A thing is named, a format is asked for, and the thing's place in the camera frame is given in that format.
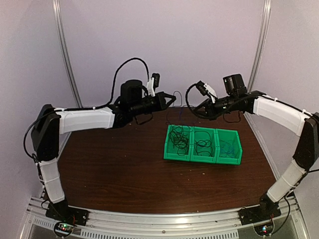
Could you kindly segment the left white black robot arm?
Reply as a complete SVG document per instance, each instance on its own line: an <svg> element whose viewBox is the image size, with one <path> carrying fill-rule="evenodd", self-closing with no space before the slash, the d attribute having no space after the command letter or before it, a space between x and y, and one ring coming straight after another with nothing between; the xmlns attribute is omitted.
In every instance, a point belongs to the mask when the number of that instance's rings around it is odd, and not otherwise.
<svg viewBox="0 0 319 239"><path fill-rule="evenodd" d="M49 198L49 210L61 221L72 216L62 189L57 158L62 134L88 129L123 128L139 115L152 115L166 110L176 100L174 95L155 92L159 83L151 77L146 86L140 80L128 80L120 87L114 104L91 108L42 107L37 119L26 130L30 135L34 153L26 153L38 168L40 181Z"/></svg>

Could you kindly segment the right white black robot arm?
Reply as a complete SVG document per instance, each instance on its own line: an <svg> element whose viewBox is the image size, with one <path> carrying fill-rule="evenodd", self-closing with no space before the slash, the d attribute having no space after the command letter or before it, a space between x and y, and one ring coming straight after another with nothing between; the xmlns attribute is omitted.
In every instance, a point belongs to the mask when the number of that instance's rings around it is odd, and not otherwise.
<svg viewBox="0 0 319 239"><path fill-rule="evenodd" d="M227 96L219 98L211 86L202 81L193 84L207 99L190 108L200 119L216 120L233 111L250 113L269 119L299 137L292 162L281 177L261 196L256 208L259 219L267 219L278 202L293 191L310 173L319 157L319 115L300 110L260 91L248 91L241 74L226 76L223 83Z"/></svg>

